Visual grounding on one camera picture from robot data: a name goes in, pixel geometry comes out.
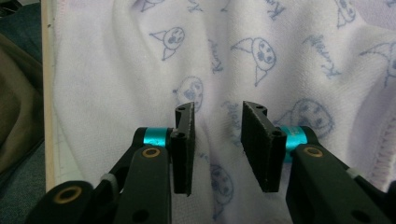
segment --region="fleece blanket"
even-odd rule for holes
[[[276,126],[311,127],[376,187],[395,178],[396,33],[351,1],[87,0],[57,11],[54,106],[94,185],[136,128],[174,127],[174,108],[195,102],[192,195],[173,195],[174,223],[290,223],[290,164],[279,193],[262,193],[240,143],[244,100]]]

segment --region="wooden edge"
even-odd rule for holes
[[[52,76],[54,73],[52,1],[41,1],[41,34],[43,44],[43,86],[45,121],[46,190],[55,187],[52,130]]]

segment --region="brown cloth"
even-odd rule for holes
[[[0,174],[44,138],[42,70],[0,35]]]

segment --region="cyan metal spacer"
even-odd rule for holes
[[[306,144],[308,143],[307,136],[304,132],[304,130],[299,127],[288,127],[288,126],[282,126],[280,129],[285,132],[287,139],[286,139],[286,156],[284,162],[286,163],[291,163],[292,162],[292,157],[290,153],[297,148],[300,144]]]
[[[143,144],[156,147],[166,146],[166,133],[168,128],[147,128]]]

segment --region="mounting hole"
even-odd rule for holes
[[[145,209],[139,210],[132,215],[133,222],[145,222],[149,219],[149,212]]]
[[[306,148],[304,148],[304,152],[306,154],[310,155],[311,157],[322,157],[323,156],[323,152],[315,147],[306,147]]]
[[[160,155],[161,151],[158,148],[151,147],[143,150],[142,154],[146,158],[154,158]]]
[[[362,223],[371,223],[370,217],[362,211],[353,210],[350,214]]]
[[[272,131],[271,134],[273,136],[282,136],[283,133],[281,131],[275,130],[275,131]]]
[[[71,186],[59,191],[53,201],[59,204],[73,202],[81,194],[82,188],[79,186]]]

